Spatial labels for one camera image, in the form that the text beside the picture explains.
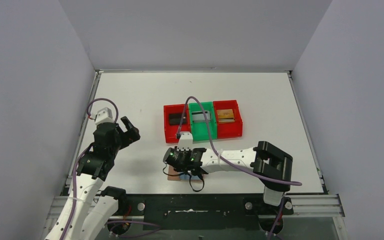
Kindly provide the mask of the tan leather card holder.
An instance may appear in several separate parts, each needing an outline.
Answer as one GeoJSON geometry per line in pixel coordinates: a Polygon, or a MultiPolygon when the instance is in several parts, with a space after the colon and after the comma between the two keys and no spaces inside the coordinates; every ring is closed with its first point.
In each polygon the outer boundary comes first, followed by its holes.
{"type": "Polygon", "coordinates": [[[163,173],[166,175],[166,179],[168,181],[177,181],[177,182],[187,182],[191,180],[192,182],[200,182],[201,179],[198,176],[193,175],[189,177],[187,174],[183,174],[182,172],[177,172],[170,165],[166,165],[163,168],[163,173]]]}

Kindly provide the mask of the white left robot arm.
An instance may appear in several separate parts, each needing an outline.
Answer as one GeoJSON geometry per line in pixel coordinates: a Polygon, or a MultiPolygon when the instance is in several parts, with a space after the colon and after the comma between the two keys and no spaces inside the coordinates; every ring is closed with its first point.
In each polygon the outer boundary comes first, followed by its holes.
{"type": "Polygon", "coordinates": [[[123,116],[118,123],[103,121],[96,125],[94,141],[79,155],[72,173],[72,190],[47,240],[93,240],[108,219],[123,209],[126,191],[117,187],[102,190],[103,199],[96,208],[90,207],[110,170],[115,165],[118,152],[141,136],[139,129],[123,116]]]}

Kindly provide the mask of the green plastic bin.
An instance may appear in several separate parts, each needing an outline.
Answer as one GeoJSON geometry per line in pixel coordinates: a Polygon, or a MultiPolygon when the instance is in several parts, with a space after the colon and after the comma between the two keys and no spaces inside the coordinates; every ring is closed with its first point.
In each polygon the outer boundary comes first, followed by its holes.
{"type": "MultiPolygon", "coordinates": [[[[217,122],[215,116],[214,105],[211,101],[202,102],[201,105],[207,115],[209,131],[213,140],[217,139],[217,122]]],[[[197,103],[189,103],[189,117],[192,120],[190,124],[191,134],[194,142],[202,142],[209,140],[209,134],[204,117],[194,117],[196,114],[202,115],[202,110],[197,103]]]]}

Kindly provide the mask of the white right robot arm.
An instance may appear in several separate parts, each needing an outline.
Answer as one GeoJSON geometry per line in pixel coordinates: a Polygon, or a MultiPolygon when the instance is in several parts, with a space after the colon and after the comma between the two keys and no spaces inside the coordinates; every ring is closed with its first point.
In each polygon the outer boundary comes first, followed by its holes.
{"type": "Polygon", "coordinates": [[[291,186],[293,157],[267,141],[241,150],[218,150],[198,147],[181,150],[170,147],[162,161],[181,175],[197,176],[216,172],[242,172],[258,178],[264,185],[263,202],[280,206],[291,186]]]}

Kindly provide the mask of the red bin with black card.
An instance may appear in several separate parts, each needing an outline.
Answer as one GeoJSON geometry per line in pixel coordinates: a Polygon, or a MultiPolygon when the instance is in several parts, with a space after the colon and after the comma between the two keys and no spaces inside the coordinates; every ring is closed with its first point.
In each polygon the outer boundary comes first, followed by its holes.
{"type": "Polygon", "coordinates": [[[179,139],[177,138],[179,125],[169,125],[168,115],[171,113],[183,114],[184,107],[184,104],[171,104],[163,106],[164,137],[167,144],[175,144],[179,142],[179,139]]]}

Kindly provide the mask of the red bin with gold cards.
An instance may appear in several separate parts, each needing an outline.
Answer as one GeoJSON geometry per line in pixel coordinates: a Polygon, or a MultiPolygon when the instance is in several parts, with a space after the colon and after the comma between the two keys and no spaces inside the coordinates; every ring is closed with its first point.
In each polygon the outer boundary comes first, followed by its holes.
{"type": "Polygon", "coordinates": [[[239,105],[236,100],[219,100],[213,101],[215,119],[217,125],[217,138],[218,139],[230,139],[239,138],[243,135],[243,120],[239,110],[239,105]],[[217,110],[221,109],[233,109],[235,122],[220,123],[217,119],[217,110]]]}

